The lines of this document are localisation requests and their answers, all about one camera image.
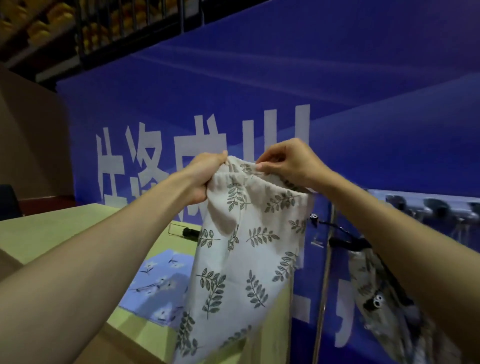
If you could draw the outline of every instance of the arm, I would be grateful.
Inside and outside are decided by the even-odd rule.
[[[480,254],[378,201],[331,171],[299,139],[270,147],[259,171],[324,194],[361,231],[420,308],[480,360]]]
[[[196,157],[119,212],[0,282],[0,362],[70,363],[117,306],[163,229],[226,153]]]

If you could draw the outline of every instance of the left hand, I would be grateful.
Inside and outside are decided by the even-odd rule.
[[[207,199],[207,182],[227,160],[226,150],[220,154],[202,153],[180,171],[183,178],[190,181],[188,204],[199,204]]]

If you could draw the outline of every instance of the forearm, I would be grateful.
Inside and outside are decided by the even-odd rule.
[[[73,361],[187,203],[187,183],[178,174],[170,176],[1,282],[0,361]]]
[[[472,358],[480,359],[480,254],[339,175],[321,188],[420,307]]]

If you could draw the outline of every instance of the table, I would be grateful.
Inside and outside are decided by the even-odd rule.
[[[117,212],[100,204],[72,207],[0,221],[0,279],[31,262],[75,234]],[[199,226],[182,222],[182,227],[199,230]],[[147,255],[150,258],[173,249],[195,254],[196,242],[172,236],[165,229]],[[263,328],[252,340],[219,351],[205,364],[280,364],[288,361],[290,289],[279,296]],[[97,337],[88,345],[76,364],[83,363],[169,363],[175,347],[173,329],[154,324],[117,307]]]

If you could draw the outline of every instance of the black chair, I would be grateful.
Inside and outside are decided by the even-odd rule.
[[[17,196],[9,184],[0,184],[0,221],[23,216]]]

